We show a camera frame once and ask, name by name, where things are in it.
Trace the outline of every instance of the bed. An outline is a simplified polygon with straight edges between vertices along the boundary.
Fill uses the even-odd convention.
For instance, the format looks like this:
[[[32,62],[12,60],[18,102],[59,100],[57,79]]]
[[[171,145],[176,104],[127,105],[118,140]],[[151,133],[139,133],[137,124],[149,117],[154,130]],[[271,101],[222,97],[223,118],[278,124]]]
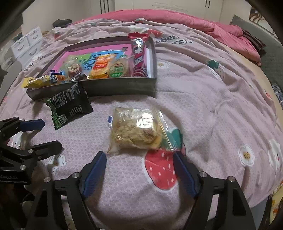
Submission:
[[[101,18],[65,29],[56,27],[47,34],[38,57],[19,74],[0,106],[0,120],[18,116],[46,123],[36,135],[15,136],[10,145],[22,148],[59,140],[64,148],[60,155],[38,163],[26,189],[35,194],[45,177],[67,178],[91,162],[98,151],[107,152],[108,115],[116,106],[160,109],[187,160],[212,177],[233,175],[250,207],[277,188],[283,178],[283,111],[268,79],[241,54],[184,24]],[[154,38],[156,97],[90,98],[94,112],[55,131],[49,107],[44,101],[31,101],[21,88],[23,78],[35,76],[65,46],[129,32],[148,32]],[[154,172],[148,165],[154,165]],[[97,226],[182,229],[194,201],[179,186],[172,165],[171,155],[164,158],[159,153],[152,158],[144,150],[108,154],[104,179],[86,200]],[[209,219],[215,216],[216,206],[214,197]],[[66,199],[64,209],[71,219]]]

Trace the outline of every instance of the red snack package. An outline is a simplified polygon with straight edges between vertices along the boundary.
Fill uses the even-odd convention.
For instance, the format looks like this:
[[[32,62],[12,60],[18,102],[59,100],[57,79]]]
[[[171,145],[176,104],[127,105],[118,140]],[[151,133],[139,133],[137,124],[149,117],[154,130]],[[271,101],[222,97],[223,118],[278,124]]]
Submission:
[[[128,38],[131,39],[131,46],[134,55],[133,77],[147,77],[146,66],[144,63],[145,42],[149,34],[147,33],[129,33]]]

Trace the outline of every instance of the orange and white package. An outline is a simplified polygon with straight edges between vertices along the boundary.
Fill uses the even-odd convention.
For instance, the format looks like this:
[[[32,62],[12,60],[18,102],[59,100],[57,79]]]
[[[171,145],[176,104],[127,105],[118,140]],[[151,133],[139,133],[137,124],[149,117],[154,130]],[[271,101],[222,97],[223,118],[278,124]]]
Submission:
[[[89,73],[89,79],[108,78],[110,62],[116,57],[116,54],[103,54],[100,55],[92,70]]]

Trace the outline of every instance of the cabinet handle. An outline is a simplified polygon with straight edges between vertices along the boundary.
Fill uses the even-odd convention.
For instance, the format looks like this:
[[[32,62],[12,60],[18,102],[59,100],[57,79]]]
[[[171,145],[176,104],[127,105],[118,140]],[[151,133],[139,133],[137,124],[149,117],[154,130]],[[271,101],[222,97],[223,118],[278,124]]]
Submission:
[[[24,46],[24,45],[23,45]],[[21,47],[21,48],[18,48],[18,50],[20,51],[20,50],[22,50],[23,49],[23,46]]]
[[[36,53],[37,48],[35,49],[35,51],[33,53],[30,53],[29,55],[32,56]]]

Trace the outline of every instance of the silver bolt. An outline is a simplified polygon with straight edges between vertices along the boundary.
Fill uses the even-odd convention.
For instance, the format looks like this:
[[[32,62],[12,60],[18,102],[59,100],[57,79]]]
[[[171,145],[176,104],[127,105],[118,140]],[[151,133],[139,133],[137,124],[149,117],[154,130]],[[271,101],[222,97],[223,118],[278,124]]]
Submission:
[[[80,173],[79,172],[74,172],[73,174],[72,174],[72,178],[78,178],[80,176]]]
[[[23,171],[24,171],[24,170],[25,170],[25,168],[26,168],[26,166],[25,166],[25,165],[21,165],[21,166],[20,166],[20,170],[23,170]]]
[[[233,177],[233,176],[229,176],[229,177],[228,177],[228,180],[231,181],[231,182],[234,182],[236,179],[235,179],[235,177]]]
[[[201,176],[202,178],[205,178],[205,177],[207,177],[207,173],[206,173],[206,172],[200,172],[200,176]]]
[[[50,178],[50,177],[45,177],[45,178],[44,178],[44,182],[45,182],[45,183],[48,183],[49,181],[51,181],[51,178]]]

